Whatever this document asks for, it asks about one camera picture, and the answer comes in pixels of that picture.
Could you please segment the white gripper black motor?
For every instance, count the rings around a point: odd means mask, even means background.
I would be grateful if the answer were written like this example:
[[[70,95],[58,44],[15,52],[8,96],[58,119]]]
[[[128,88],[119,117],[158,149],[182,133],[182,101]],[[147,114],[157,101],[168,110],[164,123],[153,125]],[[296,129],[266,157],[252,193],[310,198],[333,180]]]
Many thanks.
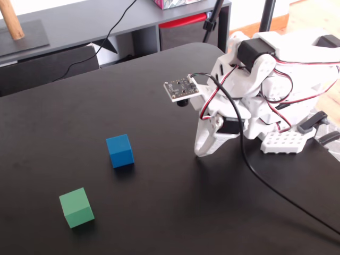
[[[198,157],[213,154],[226,141],[237,138],[246,130],[251,117],[247,108],[238,100],[230,101],[216,89],[203,89],[191,98],[191,105],[199,113],[194,153]]]

